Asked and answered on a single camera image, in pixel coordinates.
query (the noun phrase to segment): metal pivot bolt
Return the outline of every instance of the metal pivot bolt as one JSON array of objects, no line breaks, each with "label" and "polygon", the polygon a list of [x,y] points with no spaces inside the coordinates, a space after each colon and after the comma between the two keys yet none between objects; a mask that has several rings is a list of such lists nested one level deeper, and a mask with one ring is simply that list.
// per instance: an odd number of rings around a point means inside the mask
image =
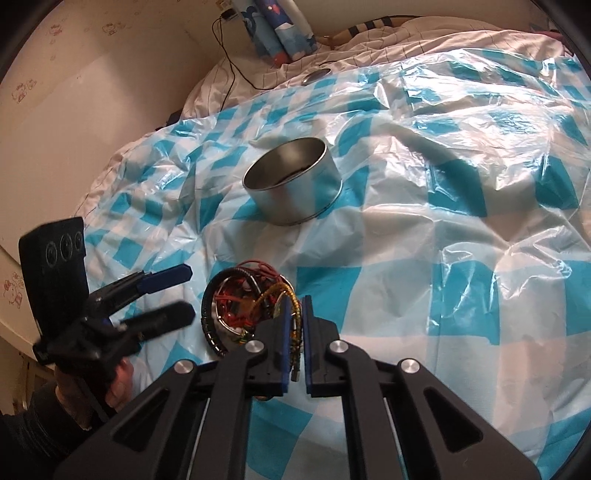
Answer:
[{"label": "metal pivot bolt", "polygon": [[334,353],[345,353],[349,349],[349,344],[343,340],[334,340],[330,343],[329,348]]},{"label": "metal pivot bolt", "polygon": [[265,348],[265,344],[260,340],[251,340],[244,346],[244,348],[246,348],[247,352],[258,353],[262,352],[262,350]]},{"label": "metal pivot bolt", "polygon": [[402,371],[408,374],[415,374],[421,368],[421,365],[414,358],[407,358],[400,364]]},{"label": "metal pivot bolt", "polygon": [[179,360],[174,364],[174,371],[178,374],[188,374],[191,370],[193,370],[191,360]]}]

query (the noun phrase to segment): open tin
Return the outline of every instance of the open tin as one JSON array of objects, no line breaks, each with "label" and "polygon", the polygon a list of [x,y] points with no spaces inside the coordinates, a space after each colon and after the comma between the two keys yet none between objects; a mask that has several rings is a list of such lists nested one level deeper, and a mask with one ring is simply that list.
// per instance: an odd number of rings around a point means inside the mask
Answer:
[{"label": "open tin", "polygon": [[259,158],[242,179],[264,216],[275,225],[295,225],[324,212],[343,181],[327,145],[298,138]]}]

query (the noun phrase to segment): black cable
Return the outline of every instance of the black cable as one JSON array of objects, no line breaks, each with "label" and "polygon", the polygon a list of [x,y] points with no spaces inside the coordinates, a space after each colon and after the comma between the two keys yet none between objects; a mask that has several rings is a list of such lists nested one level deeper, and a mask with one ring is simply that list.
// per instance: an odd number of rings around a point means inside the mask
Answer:
[{"label": "black cable", "polygon": [[[220,28],[220,38],[217,37],[216,31],[215,31],[215,24],[216,22],[219,22],[219,28]],[[232,87],[234,86],[234,82],[236,81],[236,73],[234,72],[234,69],[236,69],[238,71],[238,73],[240,74],[240,76],[242,76],[243,79],[245,79],[248,84],[254,88],[255,90],[261,90],[261,91],[266,91],[266,90],[273,90],[274,87],[272,88],[259,88],[256,87],[248,78],[246,78],[246,76],[242,73],[242,70],[232,61],[232,59],[230,58],[230,55],[228,54],[228,51],[226,50],[226,47],[223,44],[223,25],[222,25],[222,17],[218,17],[217,19],[215,19],[212,23],[212,33],[213,36],[215,37],[217,44],[220,45],[220,47],[222,48],[223,52],[226,55],[226,58],[228,59],[228,62],[230,63],[230,70],[232,71],[232,75],[233,75],[233,79],[232,79],[232,84],[230,85],[230,90],[228,90],[226,97],[224,98],[223,102],[222,102],[222,108],[220,108],[220,111],[223,110],[223,107],[226,103],[226,100],[228,99],[228,96],[230,95],[230,91],[232,90]]]},{"label": "black cable", "polygon": [[226,57],[228,58],[228,62],[230,63],[230,71],[232,72],[232,83],[230,84],[230,88],[228,89],[228,91],[226,92],[226,96],[223,99],[222,102],[222,106],[220,107],[220,111],[223,110],[224,105],[226,105],[226,100],[228,99],[228,97],[230,96],[230,92],[232,91],[232,87],[234,87],[234,82],[236,82],[236,72],[234,72],[234,68],[232,67],[232,62],[230,61],[230,57],[228,57],[228,52],[226,51],[226,49],[223,46],[223,28],[222,28],[222,17],[219,17],[217,19],[217,21],[219,21],[219,27],[220,27],[220,40],[217,40],[217,35],[215,33],[215,30],[213,29],[213,26],[216,24],[216,22],[214,21],[212,24],[212,32],[213,32],[213,36],[216,37],[217,43],[219,43],[222,48],[224,53],[226,54]]},{"label": "black cable", "polygon": [[[220,285],[228,278],[243,278],[251,290],[256,294],[256,297],[260,297],[262,294],[261,286],[256,281],[256,278],[246,269],[241,267],[232,267],[222,270],[216,274],[207,284],[203,297],[201,299],[201,328],[203,334],[209,346],[213,349],[217,356],[224,356],[227,354],[228,349],[222,343],[222,339],[216,330],[216,326],[213,323],[212,316],[212,304],[214,302],[215,292],[219,289]],[[270,304],[268,299],[264,300],[265,314],[268,316],[270,311]]]}]

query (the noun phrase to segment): human hand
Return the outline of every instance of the human hand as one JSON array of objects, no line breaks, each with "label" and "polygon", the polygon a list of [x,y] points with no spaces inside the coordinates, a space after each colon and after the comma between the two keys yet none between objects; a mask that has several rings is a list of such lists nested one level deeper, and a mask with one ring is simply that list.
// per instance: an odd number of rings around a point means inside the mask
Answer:
[{"label": "human hand", "polygon": [[[115,368],[115,374],[115,380],[105,395],[105,403],[120,411],[131,400],[134,366],[124,358]],[[56,381],[57,400],[81,428],[88,429],[92,419],[92,407],[76,384],[75,378],[56,367]]]}]

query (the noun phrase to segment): plastic sheet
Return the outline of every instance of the plastic sheet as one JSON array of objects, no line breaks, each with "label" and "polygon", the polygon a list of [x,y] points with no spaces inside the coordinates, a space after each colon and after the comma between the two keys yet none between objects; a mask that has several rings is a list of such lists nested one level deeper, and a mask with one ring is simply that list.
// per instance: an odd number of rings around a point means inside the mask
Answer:
[{"label": "plastic sheet", "polygon": [[[591,418],[591,84],[570,58],[455,50],[275,90],[159,130],[125,153],[88,215],[91,288],[186,262],[184,298],[247,258],[274,265],[373,357],[423,362],[545,479]],[[241,180],[298,137],[345,181],[303,225],[265,223]],[[213,359],[199,322],[144,345],[137,389],[180,358]],[[255,402],[251,479],[347,478],[338,399],[303,381]]]}]

